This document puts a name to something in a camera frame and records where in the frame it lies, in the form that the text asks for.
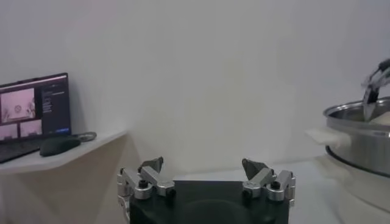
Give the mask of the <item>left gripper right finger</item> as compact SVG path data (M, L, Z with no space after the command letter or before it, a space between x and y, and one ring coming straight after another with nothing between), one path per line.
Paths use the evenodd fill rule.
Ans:
M265 194L270 201L295 201L296 177L291 171L282 170L276 174L265 163L243 158L242 166L248 178L243 182L243 199L252 201Z

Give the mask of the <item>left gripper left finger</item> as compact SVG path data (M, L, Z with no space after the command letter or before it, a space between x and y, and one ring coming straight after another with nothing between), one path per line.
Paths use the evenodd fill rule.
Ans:
M172 200L176 196L175 182L160 175L163 163L160 156L142 162L137 170L121 168L117 174L118 198L129 201L133 196L137 200L147 200L155 191L158 196Z

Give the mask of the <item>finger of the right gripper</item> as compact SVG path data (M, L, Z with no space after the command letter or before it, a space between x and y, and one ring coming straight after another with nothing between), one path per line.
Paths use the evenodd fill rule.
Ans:
M374 71L369 74L362 87L365 88L363 96L364 121L368 122L374 113L380 89L389 84L389 59L378 64Z

